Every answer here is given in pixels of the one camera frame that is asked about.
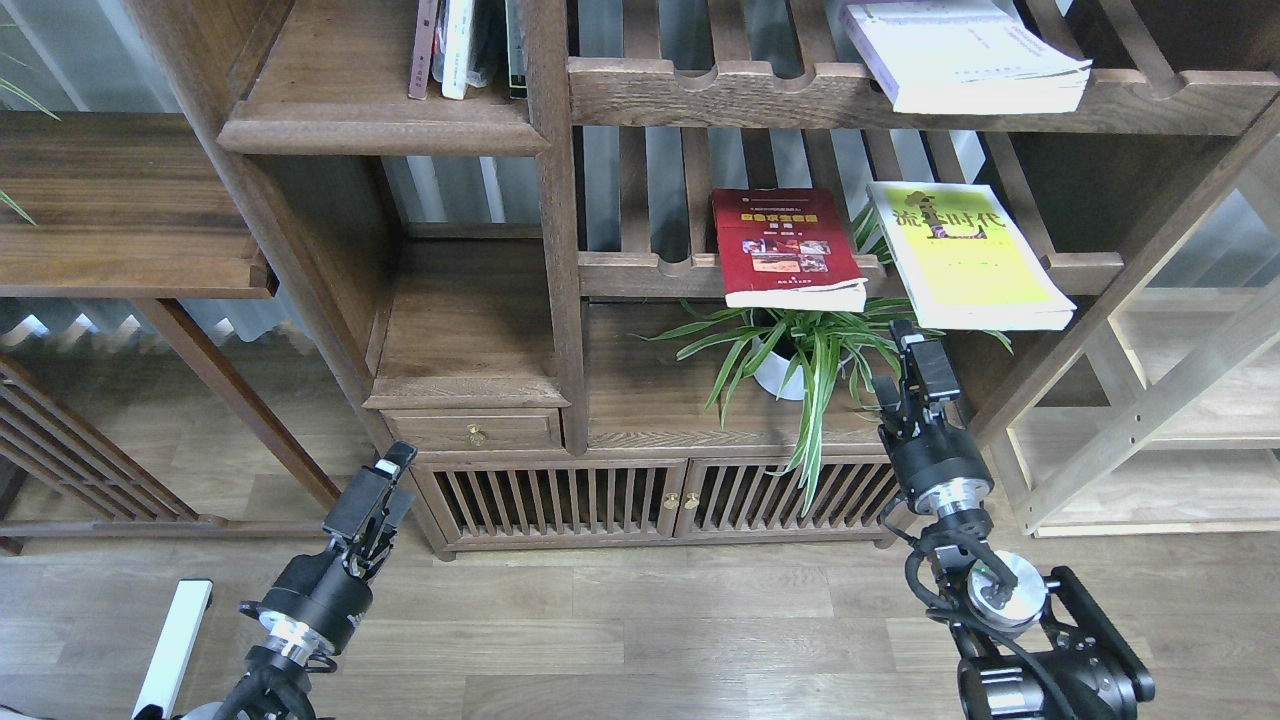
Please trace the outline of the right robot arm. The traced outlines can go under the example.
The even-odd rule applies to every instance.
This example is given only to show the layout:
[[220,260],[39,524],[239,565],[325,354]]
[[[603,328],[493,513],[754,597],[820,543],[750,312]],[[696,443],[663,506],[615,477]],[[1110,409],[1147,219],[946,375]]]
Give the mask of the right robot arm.
[[1042,575],[989,547],[993,486],[972,437],[945,406],[960,386],[942,343],[909,320],[890,327],[901,377],[874,380],[879,437],[899,480],[895,502],[932,518],[906,582],[957,648],[969,719],[1134,719],[1156,694],[1146,665],[1069,568]]

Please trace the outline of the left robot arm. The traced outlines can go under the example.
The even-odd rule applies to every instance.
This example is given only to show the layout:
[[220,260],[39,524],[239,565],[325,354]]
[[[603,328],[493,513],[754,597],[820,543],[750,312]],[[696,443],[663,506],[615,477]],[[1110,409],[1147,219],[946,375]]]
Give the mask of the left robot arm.
[[239,610],[266,629],[250,648],[246,673],[212,711],[215,719],[314,719],[310,674],[334,673],[372,602],[371,580],[385,562],[413,502],[399,479],[419,451],[394,442],[362,466],[326,515],[326,548],[293,557],[260,601]]

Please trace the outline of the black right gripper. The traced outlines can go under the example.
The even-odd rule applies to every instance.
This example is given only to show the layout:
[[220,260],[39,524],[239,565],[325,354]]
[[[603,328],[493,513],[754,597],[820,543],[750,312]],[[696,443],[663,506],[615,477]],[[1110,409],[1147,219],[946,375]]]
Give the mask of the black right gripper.
[[910,509],[946,518],[980,509],[995,483],[970,433],[945,419],[961,391],[943,345],[910,320],[890,323],[901,377],[874,378],[879,437]]

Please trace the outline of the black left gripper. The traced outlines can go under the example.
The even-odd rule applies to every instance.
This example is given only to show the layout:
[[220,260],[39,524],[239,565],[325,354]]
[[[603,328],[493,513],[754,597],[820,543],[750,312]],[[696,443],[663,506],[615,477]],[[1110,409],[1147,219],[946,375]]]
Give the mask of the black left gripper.
[[365,580],[378,574],[413,503],[399,480],[417,454],[410,443],[393,443],[374,466],[360,468],[323,523],[338,553],[293,557],[262,600],[239,605],[276,638],[278,653],[337,656],[349,643],[372,602]]

